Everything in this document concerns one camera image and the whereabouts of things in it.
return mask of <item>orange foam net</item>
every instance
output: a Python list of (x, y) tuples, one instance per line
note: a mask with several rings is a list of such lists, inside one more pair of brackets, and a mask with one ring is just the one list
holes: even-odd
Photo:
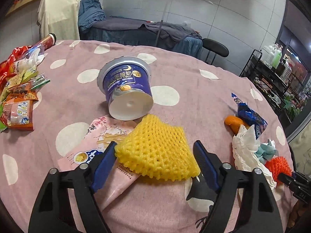
[(277, 179), (278, 175), (281, 172), (289, 176), (291, 176), (292, 174), (292, 170), (284, 157), (276, 157), (271, 159), (270, 161), (267, 161), (265, 167), (268, 168), (268, 170), (272, 173), (272, 177), (276, 184), (281, 183)]

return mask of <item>crumpled tissue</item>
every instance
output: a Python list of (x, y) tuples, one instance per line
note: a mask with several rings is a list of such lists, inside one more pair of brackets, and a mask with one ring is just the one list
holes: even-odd
[(279, 156), (279, 151), (275, 149), (274, 140), (269, 139), (268, 143), (262, 143), (258, 147), (258, 151), (256, 152), (256, 156), (261, 163), (264, 165), (267, 161), (271, 160), (273, 156)]
[(255, 154), (259, 146), (260, 141), (259, 139), (256, 140), (254, 125), (249, 129), (241, 125), (238, 134), (232, 140), (234, 163), (242, 171), (251, 172), (254, 168), (261, 169), (271, 190), (273, 190), (276, 187), (276, 182), (273, 180), (272, 173), (259, 161)]

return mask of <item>red can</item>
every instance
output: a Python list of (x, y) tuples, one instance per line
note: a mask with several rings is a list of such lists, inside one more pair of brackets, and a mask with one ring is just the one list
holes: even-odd
[(54, 33), (50, 33), (45, 38), (40, 40), (36, 45), (42, 44), (44, 46), (44, 50), (51, 48), (56, 43), (56, 36)]

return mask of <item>white towel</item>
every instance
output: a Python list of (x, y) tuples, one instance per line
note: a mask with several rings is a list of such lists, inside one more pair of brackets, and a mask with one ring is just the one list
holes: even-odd
[(54, 33), (58, 40), (80, 40), (79, 6), (80, 0), (41, 0), (38, 9), (41, 38)]

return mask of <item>oreo wrapper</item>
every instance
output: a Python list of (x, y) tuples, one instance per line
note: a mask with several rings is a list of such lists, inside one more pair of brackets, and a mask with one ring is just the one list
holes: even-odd
[(259, 114), (248, 107), (246, 103), (242, 102), (235, 94), (231, 93), (231, 97), (238, 105), (238, 117), (249, 126), (255, 125), (255, 136), (256, 139), (258, 139), (267, 128), (268, 123)]

